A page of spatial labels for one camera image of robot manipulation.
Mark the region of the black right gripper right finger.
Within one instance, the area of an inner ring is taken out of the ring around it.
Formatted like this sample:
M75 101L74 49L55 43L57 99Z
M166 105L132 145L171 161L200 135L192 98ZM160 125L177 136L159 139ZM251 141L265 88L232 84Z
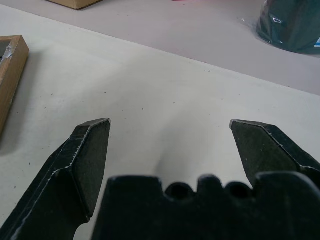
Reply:
M320 163L277 126L233 119L229 128L251 185L262 172L297 172L320 186Z

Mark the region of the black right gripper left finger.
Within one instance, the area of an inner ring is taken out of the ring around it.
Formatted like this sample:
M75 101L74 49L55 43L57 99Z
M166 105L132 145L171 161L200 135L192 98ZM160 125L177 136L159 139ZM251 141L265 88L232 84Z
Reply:
M94 215L105 174L109 118L78 125L47 159L0 229L2 240L72 240Z

